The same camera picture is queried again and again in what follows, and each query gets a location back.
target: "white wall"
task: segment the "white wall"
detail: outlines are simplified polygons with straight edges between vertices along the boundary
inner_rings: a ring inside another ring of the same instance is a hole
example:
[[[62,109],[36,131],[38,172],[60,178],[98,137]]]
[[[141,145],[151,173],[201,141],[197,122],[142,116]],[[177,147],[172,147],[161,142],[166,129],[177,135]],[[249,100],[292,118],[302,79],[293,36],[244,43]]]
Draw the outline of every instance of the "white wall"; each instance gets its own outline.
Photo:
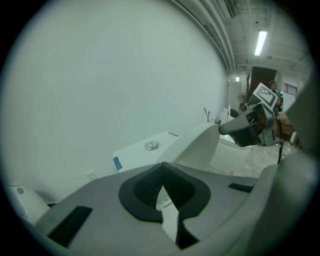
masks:
[[[2,77],[9,180],[47,202],[113,174],[112,152],[182,135],[226,106],[227,74],[198,25],[166,0],[58,1],[20,36]]]
[[[228,79],[230,82],[236,82],[236,77],[239,77],[239,82],[241,82],[241,93],[245,94],[247,91],[247,76],[245,74],[229,75]]]

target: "floor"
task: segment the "floor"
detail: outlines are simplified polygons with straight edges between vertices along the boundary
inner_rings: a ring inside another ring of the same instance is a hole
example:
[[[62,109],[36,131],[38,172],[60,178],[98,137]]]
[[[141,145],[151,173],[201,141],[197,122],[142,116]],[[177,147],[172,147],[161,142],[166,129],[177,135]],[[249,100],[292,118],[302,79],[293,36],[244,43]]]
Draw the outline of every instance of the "floor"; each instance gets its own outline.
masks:
[[[248,154],[244,162],[232,172],[223,173],[210,166],[206,169],[206,171],[230,176],[259,178],[264,168],[277,164],[279,157],[279,148],[280,145],[254,145],[251,147],[250,153]],[[290,143],[286,141],[282,149],[282,159],[299,151],[299,148],[290,145]]]

